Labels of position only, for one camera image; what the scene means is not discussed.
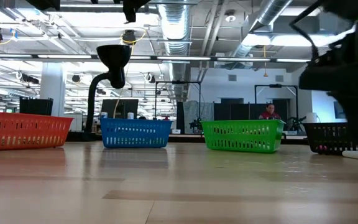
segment red shirt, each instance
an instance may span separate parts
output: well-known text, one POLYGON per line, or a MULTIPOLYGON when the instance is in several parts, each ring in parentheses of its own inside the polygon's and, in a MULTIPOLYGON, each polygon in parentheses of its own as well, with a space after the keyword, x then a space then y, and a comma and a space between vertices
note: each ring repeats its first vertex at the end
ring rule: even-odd
POLYGON ((281 117, 274 112, 270 114, 269 112, 265 111, 259 116, 259 119, 281 119, 281 117))

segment column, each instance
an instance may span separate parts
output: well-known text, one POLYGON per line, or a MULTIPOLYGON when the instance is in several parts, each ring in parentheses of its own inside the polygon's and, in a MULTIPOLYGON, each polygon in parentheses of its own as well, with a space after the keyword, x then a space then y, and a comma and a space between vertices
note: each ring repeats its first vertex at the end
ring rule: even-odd
POLYGON ((44 62, 40 99, 53 99, 52 116, 63 116, 65 112, 65 92, 67 75, 62 63, 44 62))

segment blue basket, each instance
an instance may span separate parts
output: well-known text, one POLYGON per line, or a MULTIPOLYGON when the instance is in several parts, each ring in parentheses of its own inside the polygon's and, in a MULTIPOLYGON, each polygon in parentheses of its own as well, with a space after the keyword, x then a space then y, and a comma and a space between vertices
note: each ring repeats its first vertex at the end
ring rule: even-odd
POLYGON ((165 147, 172 121, 100 119, 105 147, 165 147))

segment plastic basket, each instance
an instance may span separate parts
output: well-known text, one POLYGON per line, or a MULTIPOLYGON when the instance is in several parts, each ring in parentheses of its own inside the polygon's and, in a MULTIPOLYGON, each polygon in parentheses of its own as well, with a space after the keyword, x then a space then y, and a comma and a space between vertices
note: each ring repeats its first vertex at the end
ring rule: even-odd
POLYGON ((347 123, 303 124, 312 152, 342 155, 343 151, 358 151, 358 142, 348 133, 347 123))
POLYGON ((103 144, 117 147, 165 147, 172 121, 100 119, 103 144))
POLYGON ((64 145, 73 118, 0 113, 0 150, 64 145))
POLYGON ((209 149, 273 153, 281 144, 284 122, 202 121, 209 149))

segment exposed duct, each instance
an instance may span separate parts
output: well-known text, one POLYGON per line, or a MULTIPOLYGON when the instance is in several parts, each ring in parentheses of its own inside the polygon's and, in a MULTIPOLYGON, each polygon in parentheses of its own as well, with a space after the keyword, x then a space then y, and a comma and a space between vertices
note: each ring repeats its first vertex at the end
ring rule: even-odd
MULTIPOLYGON (((186 40, 190 35, 190 7, 187 5, 161 4, 158 5, 161 15, 161 29, 166 40, 186 40)), ((165 42, 165 50, 169 56, 184 56, 189 53, 189 44, 186 42, 165 42)), ((169 72, 171 80, 189 80, 190 74, 186 74, 185 63, 171 63, 169 72)), ((174 85, 175 98, 180 100, 186 96, 183 85, 174 85)))
MULTIPOLYGON (((263 0, 260 9, 253 15, 247 16, 242 27, 244 39, 236 49, 230 54, 230 57, 245 57, 254 47, 253 45, 244 44, 244 40, 250 32, 260 29, 264 26, 272 25, 285 8, 291 4, 292 0, 263 0)), ((246 68, 242 63, 232 62, 219 66, 232 70, 234 68, 246 68)))

